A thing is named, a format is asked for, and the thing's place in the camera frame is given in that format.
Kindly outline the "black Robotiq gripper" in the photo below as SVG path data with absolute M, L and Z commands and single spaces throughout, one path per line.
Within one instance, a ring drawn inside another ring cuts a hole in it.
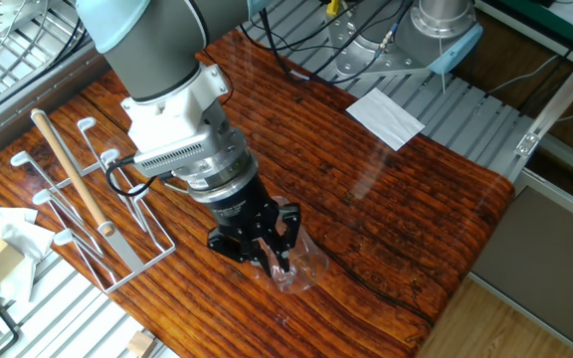
M 256 174 L 237 193 L 206 207 L 217 223 L 208 235 L 207 247 L 211 251 L 240 264 L 250 262 L 271 278 L 269 259 L 258 239 L 265 229 L 274 228 L 274 272 L 293 271 L 290 255 L 297 247 L 299 204 L 278 204 Z

